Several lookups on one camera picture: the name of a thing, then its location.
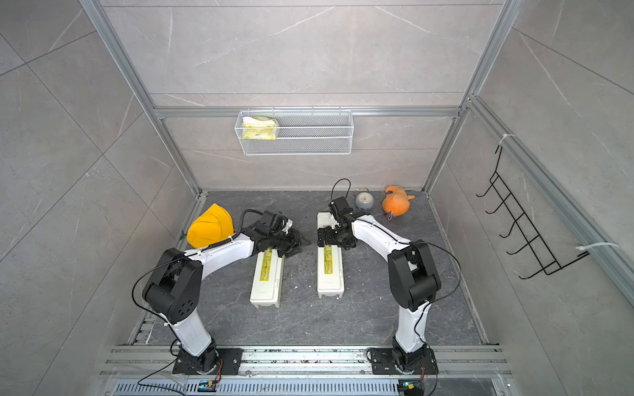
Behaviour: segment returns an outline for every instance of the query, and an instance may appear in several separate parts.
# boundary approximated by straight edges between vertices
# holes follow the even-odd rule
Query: yellow baseball cap
[[[213,204],[191,223],[187,242],[194,248],[203,248],[233,235],[233,220],[223,207]]]

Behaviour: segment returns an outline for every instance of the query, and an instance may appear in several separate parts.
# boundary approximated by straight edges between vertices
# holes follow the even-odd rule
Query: black wire rack
[[[492,212],[486,211],[486,213],[489,214],[489,215],[492,215],[495,212],[497,212],[502,206],[504,206],[507,209],[508,213],[511,215],[511,218],[513,218],[513,224],[511,224],[511,228],[508,230],[508,233],[506,235],[500,234],[500,236],[502,238],[508,238],[511,235],[511,233],[513,232],[513,229],[515,228],[515,226],[517,226],[517,228],[519,229],[520,233],[522,234],[522,237],[524,238],[524,241],[526,242],[525,244],[522,245],[522,247],[520,247],[516,251],[507,252],[507,254],[515,255],[515,254],[518,254],[519,252],[521,252],[523,249],[528,247],[531,250],[531,252],[533,253],[533,256],[535,257],[535,259],[537,260],[537,263],[539,263],[539,265],[541,267],[540,270],[538,270],[534,274],[526,276],[526,277],[520,276],[520,279],[530,279],[533,276],[539,274],[540,272],[543,272],[546,275],[552,275],[552,274],[554,274],[557,271],[563,270],[564,268],[566,268],[567,266],[571,265],[572,263],[575,263],[575,262],[583,259],[584,257],[588,256],[589,255],[588,252],[582,252],[579,255],[577,255],[576,259],[574,259],[574,260],[572,260],[569,263],[564,264],[564,265],[562,265],[557,260],[557,258],[555,257],[555,255],[551,251],[550,247],[548,246],[548,244],[546,243],[544,238],[542,238],[539,230],[537,230],[537,228],[533,224],[533,221],[531,220],[530,216],[528,216],[528,214],[526,213],[526,211],[524,210],[522,205],[519,203],[519,201],[517,200],[517,198],[515,197],[515,195],[511,191],[511,189],[508,188],[507,183],[504,181],[504,179],[502,179],[502,177],[498,173],[498,167],[500,166],[500,157],[502,155],[502,147],[501,146],[498,146],[497,149],[495,149],[495,154],[498,155],[498,161],[495,164],[495,170],[493,171],[493,175],[491,175],[491,177],[489,178],[489,188],[484,192],[484,194],[482,194],[482,195],[476,194],[476,196],[478,198],[482,198],[483,196],[487,195],[489,193],[489,191],[491,191],[491,190],[495,191],[495,193],[500,197],[501,202],[498,205],[498,207],[495,208],[494,211],[492,211]],[[496,182],[499,182],[502,185],[504,185],[504,187],[508,191],[508,194],[506,194],[506,196],[504,198],[502,198],[503,194],[500,193],[500,190],[498,189],[498,187],[495,186]],[[508,206],[508,203],[507,203],[507,202],[513,202],[513,201],[515,201],[514,203],[520,209],[520,214],[517,217],[513,214],[513,212],[511,211],[511,209],[510,209],[510,207]],[[523,229],[522,226],[519,223],[519,221],[523,217],[525,217],[526,220],[528,221],[528,223],[530,224],[528,229]],[[535,236],[532,237],[529,240],[527,235],[533,235],[533,234],[535,234]],[[536,253],[536,247],[534,247],[532,245],[532,243],[537,243],[537,244],[541,243],[541,244],[543,244],[543,246],[546,248],[546,251],[548,252],[548,254],[550,255],[550,258],[551,258],[551,261],[550,261],[549,264],[544,265],[544,263],[542,262],[542,260],[540,260],[540,257]]]

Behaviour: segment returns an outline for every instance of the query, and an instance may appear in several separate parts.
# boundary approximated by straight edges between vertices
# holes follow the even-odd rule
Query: yellow label
[[[332,246],[327,245],[323,249],[323,264],[324,264],[324,273],[326,275],[332,275]]]
[[[262,260],[262,271],[260,272],[260,282],[266,282],[269,280],[269,272],[271,272],[271,256],[273,251],[271,249],[264,252],[264,258]]]

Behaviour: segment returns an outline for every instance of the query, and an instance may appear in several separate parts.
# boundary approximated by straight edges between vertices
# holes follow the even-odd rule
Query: orange plush duck
[[[407,195],[405,190],[399,186],[388,186],[385,192],[391,193],[387,194],[382,204],[383,211],[387,213],[388,219],[407,212],[410,208],[410,200],[415,198],[413,195]]]

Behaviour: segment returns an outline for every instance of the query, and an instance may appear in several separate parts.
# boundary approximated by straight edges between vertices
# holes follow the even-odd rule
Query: dark gray table surface
[[[372,214],[395,233],[444,246],[425,195],[412,192],[409,211],[387,220],[381,202],[385,196],[373,191]],[[348,201],[352,204],[352,192]],[[202,281],[198,313],[219,345],[389,345],[398,325],[398,304],[388,283],[385,260],[368,245],[343,252],[346,290],[341,299],[317,296],[316,216],[328,211],[329,191],[213,191],[205,209],[213,203],[226,208],[235,226],[242,210],[254,208],[282,212],[293,226],[313,243],[285,261],[281,307],[256,309],[249,296],[256,258],[239,260],[214,272]],[[247,214],[250,224],[254,215]],[[446,253],[432,247],[443,288],[451,291],[457,276]],[[426,331],[431,345],[477,345],[480,339],[465,297],[458,290],[433,305]],[[168,345],[174,335],[157,321],[150,338],[155,345]]]

